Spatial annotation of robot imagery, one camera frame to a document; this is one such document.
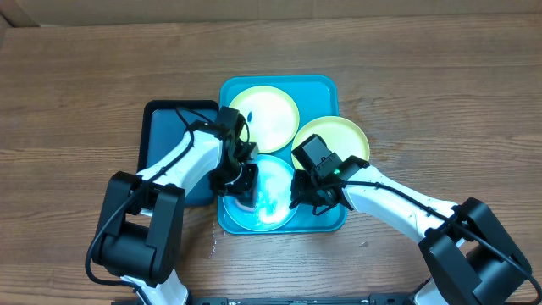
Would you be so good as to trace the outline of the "brown sponge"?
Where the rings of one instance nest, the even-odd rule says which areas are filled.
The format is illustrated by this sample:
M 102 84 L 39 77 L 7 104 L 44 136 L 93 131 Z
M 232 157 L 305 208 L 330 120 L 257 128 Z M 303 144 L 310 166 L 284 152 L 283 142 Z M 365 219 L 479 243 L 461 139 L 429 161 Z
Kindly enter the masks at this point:
M 234 204 L 237 208 L 247 211 L 247 212 L 253 212 L 255 210 L 255 203 L 251 198 L 241 198 L 237 197 L 234 200 Z

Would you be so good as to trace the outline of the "light blue plate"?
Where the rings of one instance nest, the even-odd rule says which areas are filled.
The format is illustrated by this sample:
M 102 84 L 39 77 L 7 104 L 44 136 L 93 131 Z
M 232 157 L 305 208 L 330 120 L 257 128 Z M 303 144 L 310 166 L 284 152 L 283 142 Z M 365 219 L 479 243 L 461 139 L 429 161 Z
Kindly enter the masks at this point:
M 252 232 L 277 230 L 291 220 L 296 208 L 289 209 L 294 170 L 284 160 L 260 154 L 253 164 L 258 166 L 257 202 L 253 212 L 237 208 L 237 197 L 221 197 L 225 213 L 241 228 Z

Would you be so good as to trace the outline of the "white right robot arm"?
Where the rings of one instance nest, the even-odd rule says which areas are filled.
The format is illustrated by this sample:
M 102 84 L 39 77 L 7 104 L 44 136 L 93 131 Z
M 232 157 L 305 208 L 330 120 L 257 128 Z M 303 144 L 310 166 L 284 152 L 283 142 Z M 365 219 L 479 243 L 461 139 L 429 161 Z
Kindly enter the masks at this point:
M 302 152 L 293 182 L 293 206 L 316 214 L 341 204 L 370 214 L 418 244 L 430 272 L 408 304 L 506 304 L 525 281 L 530 263 L 489 206 L 426 196 L 383 175 L 355 156 Z

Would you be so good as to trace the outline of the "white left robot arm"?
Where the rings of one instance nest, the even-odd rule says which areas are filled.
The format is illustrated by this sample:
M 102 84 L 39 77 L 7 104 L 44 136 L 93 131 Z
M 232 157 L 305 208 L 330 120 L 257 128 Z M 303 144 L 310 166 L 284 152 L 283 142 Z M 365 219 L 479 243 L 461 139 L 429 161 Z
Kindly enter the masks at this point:
M 94 283 L 127 286 L 145 304 L 186 304 L 189 291 L 174 269 L 179 257 L 185 197 L 203 178 L 219 195 L 250 197 L 257 146 L 242 141 L 243 118 L 196 121 L 183 140 L 136 175 L 117 172 L 108 182 L 85 271 Z

